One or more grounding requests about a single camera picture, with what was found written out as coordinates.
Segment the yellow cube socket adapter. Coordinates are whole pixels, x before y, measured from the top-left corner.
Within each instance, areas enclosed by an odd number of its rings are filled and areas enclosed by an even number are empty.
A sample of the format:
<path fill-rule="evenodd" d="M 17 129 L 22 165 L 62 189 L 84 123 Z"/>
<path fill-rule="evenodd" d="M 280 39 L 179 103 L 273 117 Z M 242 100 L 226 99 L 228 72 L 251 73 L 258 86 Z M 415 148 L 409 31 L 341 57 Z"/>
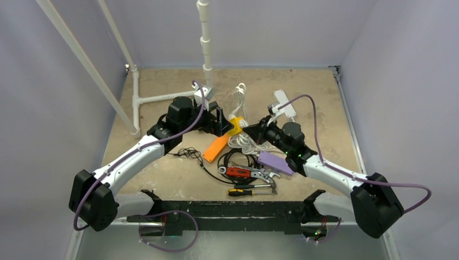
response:
<path fill-rule="evenodd" d="M 244 121 L 243 117 L 232 117 L 229 119 L 229 122 L 233 125 L 233 128 L 227 132 L 229 136 L 234 136 L 242 132 L 242 127 L 240 126 L 240 121 Z"/>

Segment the orange power strip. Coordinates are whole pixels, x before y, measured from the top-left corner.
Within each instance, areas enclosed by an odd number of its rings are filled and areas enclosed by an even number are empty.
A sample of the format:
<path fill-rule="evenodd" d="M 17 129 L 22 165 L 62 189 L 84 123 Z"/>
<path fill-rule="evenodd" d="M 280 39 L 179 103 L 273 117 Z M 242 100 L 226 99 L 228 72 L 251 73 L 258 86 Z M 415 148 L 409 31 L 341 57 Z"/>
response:
<path fill-rule="evenodd" d="M 204 151 L 203 158 L 207 162 L 212 163 L 217 158 L 217 156 L 226 148 L 229 138 L 229 134 L 217 137 Z"/>

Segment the purple power strip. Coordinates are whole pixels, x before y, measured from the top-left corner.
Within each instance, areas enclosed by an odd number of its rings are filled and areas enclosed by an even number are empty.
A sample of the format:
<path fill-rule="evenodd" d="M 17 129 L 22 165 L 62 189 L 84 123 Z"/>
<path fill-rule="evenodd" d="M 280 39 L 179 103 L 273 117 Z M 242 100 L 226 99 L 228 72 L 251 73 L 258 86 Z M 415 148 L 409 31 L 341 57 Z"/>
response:
<path fill-rule="evenodd" d="M 257 162 L 287 176 L 292 176 L 295 174 L 295 172 L 289 168 L 285 159 L 267 151 L 260 152 L 257 158 Z"/>

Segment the white power strip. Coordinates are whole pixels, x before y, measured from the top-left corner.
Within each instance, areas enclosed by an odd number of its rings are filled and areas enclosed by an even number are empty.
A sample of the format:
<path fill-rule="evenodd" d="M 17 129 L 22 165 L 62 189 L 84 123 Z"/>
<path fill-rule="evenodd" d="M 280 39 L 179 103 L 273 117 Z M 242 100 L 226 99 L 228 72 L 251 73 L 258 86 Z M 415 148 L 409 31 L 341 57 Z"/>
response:
<path fill-rule="evenodd" d="M 277 100 L 277 103 L 279 103 L 281 106 L 289 101 L 283 90 L 276 90 L 273 92 L 273 94 Z M 294 121 L 294 117 L 297 115 L 296 111 L 294 110 L 291 104 L 280 109 L 280 114 L 286 116 L 288 119 L 292 121 Z"/>

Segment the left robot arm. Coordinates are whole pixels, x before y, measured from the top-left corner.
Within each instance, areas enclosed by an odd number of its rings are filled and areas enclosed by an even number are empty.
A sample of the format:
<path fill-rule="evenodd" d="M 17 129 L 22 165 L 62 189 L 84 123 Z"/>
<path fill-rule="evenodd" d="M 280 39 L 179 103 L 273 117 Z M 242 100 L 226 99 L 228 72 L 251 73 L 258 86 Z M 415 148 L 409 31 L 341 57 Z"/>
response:
<path fill-rule="evenodd" d="M 107 228 L 114 219 L 141 215 L 153 222 L 161 216 L 161 206 L 151 192 L 120 196 L 120 189 L 152 162 L 178 146 L 189 131 L 202 131 L 221 137 L 233 125 L 213 101 L 203 106 L 189 97 L 176 97 L 166 114 L 159 117 L 138 143 L 108 165 L 92 172 L 76 174 L 70 193 L 69 209 L 75 213 L 74 229 L 94 231 Z"/>

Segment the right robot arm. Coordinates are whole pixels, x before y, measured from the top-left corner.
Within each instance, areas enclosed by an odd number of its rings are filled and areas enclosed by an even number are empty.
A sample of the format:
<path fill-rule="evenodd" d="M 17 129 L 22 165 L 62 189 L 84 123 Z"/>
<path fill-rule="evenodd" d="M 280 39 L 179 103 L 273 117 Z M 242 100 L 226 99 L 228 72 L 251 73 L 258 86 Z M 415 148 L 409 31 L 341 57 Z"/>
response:
<path fill-rule="evenodd" d="M 315 197 L 309 197 L 304 205 L 308 219 L 317 220 L 327 215 L 345 218 L 356 222 L 368 236 L 379 238 L 404 215 L 401 202 L 383 175 L 352 173 L 328 164 L 305 144 L 300 124 L 287 122 L 278 127 L 269 119 L 267 116 L 242 130 L 257 144 L 268 142 L 281 150 L 291 171 L 318 180 L 342 194 L 334 196 L 320 191 Z"/>

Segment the red adjustable wrench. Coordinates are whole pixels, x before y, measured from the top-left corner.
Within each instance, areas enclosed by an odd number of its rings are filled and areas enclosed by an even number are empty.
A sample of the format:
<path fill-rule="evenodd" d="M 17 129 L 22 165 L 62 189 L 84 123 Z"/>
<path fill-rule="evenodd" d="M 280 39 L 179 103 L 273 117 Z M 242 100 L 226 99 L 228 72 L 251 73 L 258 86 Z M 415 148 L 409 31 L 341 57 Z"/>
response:
<path fill-rule="evenodd" d="M 218 172 L 229 177 L 257 178 L 267 183 L 270 183 L 274 177 L 281 178 L 281 175 L 274 170 L 265 168 L 253 168 L 233 163 L 229 164 L 228 166 L 220 166 L 218 168 Z"/>

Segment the small claw hammer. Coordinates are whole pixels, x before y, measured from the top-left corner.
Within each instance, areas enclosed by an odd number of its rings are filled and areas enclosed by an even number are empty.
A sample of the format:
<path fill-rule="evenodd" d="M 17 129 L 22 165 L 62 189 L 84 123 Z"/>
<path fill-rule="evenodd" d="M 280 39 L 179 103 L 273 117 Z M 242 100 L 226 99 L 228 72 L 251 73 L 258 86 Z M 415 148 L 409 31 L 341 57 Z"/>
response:
<path fill-rule="evenodd" d="M 277 194 L 277 184 L 276 182 L 271 179 L 267 184 L 258 184 L 258 185 L 252 185 L 252 184 L 247 184 L 247 185 L 235 185 L 233 189 L 242 189 L 242 190 L 252 190 L 257 188 L 270 188 L 271 191 L 275 194 Z"/>

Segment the yellow black screwdriver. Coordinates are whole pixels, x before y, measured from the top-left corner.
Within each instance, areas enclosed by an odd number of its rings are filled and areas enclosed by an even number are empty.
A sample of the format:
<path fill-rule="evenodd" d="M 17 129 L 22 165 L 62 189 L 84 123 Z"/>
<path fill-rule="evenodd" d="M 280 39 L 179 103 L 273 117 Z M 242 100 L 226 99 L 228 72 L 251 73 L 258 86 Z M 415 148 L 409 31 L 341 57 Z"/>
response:
<path fill-rule="evenodd" d="M 243 196 L 254 196 L 254 195 L 272 195 L 273 192 L 255 192 L 252 190 L 242 190 L 242 189 L 230 189 L 227 191 L 227 195 L 230 197 L 243 197 Z"/>

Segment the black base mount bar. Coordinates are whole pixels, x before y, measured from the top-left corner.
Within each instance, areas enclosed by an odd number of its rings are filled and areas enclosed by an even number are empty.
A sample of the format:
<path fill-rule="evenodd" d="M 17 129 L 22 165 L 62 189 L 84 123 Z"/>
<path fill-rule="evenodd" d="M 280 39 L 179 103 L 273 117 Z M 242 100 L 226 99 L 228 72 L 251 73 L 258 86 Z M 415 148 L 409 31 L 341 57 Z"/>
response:
<path fill-rule="evenodd" d="M 322 216 L 312 208 L 309 196 L 303 201 L 186 201 L 161 200 L 153 192 L 153 208 L 144 216 L 127 217 L 143 225 L 159 223 L 167 236 L 183 231 L 283 232 L 321 239 L 337 217 Z"/>

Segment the white PVC pipe frame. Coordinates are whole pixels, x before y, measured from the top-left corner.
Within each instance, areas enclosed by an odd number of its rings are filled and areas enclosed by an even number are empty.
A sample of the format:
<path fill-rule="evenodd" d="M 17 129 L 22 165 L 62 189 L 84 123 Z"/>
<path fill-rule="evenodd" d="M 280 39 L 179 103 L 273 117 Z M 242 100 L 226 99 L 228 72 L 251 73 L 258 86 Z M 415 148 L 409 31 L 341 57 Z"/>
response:
<path fill-rule="evenodd" d="M 158 96 L 150 96 L 150 97 L 141 97 L 139 94 L 139 79 L 140 73 L 139 70 L 130 55 L 128 48 L 120 34 L 118 27 L 114 21 L 114 18 L 107 6 L 106 1 L 98 1 L 98 4 L 102 10 L 102 13 L 105 19 L 108 22 L 108 25 L 114 34 L 115 40 L 119 47 L 121 48 L 122 54 L 124 55 L 125 59 L 128 62 L 128 71 L 131 72 L 133 78 L 133 94 L 132 94 L 132 108 L 133 108 L 133 119 L 130 120 L 128 115 L 122 109 L 119 102 L 116 100 L 115 96 L 109 90 L 108 85 L 106 84 L 105 80 L 102 78 L 100 73 L 95 68 L 94 64 L 90 60 L 89 56 L 84 51 L 83 47 L 78 42 L 76 36 L 68 27 L 65 20 L 60 15 L 59 11 L 55 8 L 52 1 L 37 1 L 38 6 L 42 9 L 44 14 L 53 24 L 55 29 L 59 32 L 61 37 L 64 39 L 68 47 L 80 61 L 81 65 L 83 65 L 84 69 L 96 83 L 100 91 L 103 93 L 105 98 L 109 101 L 111 106 L 114 108 L 116 114 L 121 118 L 125 126 L 128 128 L 129 133 L 135 137 L 139 138 L 141 135 L 140 131 L 140 106 L 145 103 L 152 103 L 158 101 L 166 101 L 172 100 L 174 98 L 180 96 L 187 96 L 192 97 L 196 90 L 191 90 L 187 92 L 179 92 L 173 94 L 165 94 L 165 95 L 158 95 Z M 210 29 L 209 29 L 209 1 L 197 1 L 196 7 L 199 12 L 199 19 L 201 23 L 201 31 L 202 36 L 200 37 L 200 44 L 202 46 L 202 52 L 204 55 L 204 63 L 202 65 L 202 69 L 204 71 L 204 76 L 206 80 L 205 86 L 207 90 L 205 94 L 210 96 L 210 88 L 213 87 L 213 74 L 212 74 L 212 58 L 211 58 L 211 37 L 210 37 Z"/>

